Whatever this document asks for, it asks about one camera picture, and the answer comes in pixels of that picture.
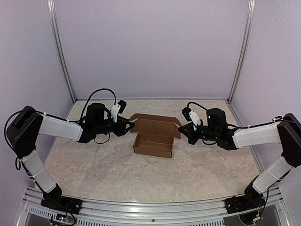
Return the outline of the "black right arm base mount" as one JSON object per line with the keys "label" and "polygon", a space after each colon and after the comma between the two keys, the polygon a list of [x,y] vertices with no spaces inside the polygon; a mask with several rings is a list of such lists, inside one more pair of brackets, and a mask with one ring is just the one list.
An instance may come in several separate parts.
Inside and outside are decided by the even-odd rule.
{"label": "black right arm base mount", "polygon": [[263,207],[264,204],[265,200],[262,194],[244,194],[242,196],[233,196],[225,200],[228,214]]}

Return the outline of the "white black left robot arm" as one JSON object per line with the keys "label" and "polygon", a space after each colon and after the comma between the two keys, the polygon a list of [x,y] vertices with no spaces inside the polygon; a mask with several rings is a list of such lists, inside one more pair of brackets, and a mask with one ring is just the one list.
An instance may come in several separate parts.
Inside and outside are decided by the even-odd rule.
{"label": "white black left robot arm", "polygon": [[79,119],[70,120],[27,105],[6,120],[4,139],[20,161],[20,166],[42,193],[47,195],[48,203],[59,210],[66,205],[66,199],[46,169],[46,159],[38,150],[42,138],[49,137],[53,141],[62,138],[87,144],[98,135],[114,134],[121,137],[135,126],[130,119],[122,117],[123,111],[121,103],[114,104],[111,109],[101,103],[92,103],[82,109]]}

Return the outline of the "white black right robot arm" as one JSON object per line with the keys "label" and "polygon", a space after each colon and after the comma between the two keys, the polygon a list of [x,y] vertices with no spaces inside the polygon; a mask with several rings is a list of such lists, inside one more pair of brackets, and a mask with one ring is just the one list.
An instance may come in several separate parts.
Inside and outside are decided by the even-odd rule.
{"label": "white black right robot arm", "polygon": [[182,114],[188,123],[178,130],[189,144],[202,140],[205,145],[217,145],[227,151],[252,147],[258,154],[264,171],[245,189],[240,199],[245,209],[252,208],[264,192],[301,165],[301,123],[293,113],[246,127],[229,124],[219,108],[206,110],[207,124],[188,106]]}

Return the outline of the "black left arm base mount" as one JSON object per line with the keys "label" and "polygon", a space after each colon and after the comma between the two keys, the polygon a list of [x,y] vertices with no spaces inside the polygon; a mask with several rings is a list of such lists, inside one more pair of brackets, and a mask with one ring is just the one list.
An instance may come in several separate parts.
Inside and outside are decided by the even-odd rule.
{"label": "black left arm base mount", "polygon": [[52,210],[78,215],[81,210],[82,202],[83,201],[81,199],[66,196],[61,196],[58,201],[53,201],[49,197],[43,197],[41,206]]}

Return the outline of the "brown cardboard box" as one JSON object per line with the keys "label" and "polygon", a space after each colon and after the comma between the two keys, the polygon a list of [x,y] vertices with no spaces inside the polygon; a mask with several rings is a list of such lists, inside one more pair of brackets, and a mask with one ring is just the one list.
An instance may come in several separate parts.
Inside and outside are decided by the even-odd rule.
{"label": "brown cardboard box", "polygon": [[180,121],[175,117],[135,113],[130,117],[136,134],[133,149],[136,154],[172,158],[174,140],[181,138]]}

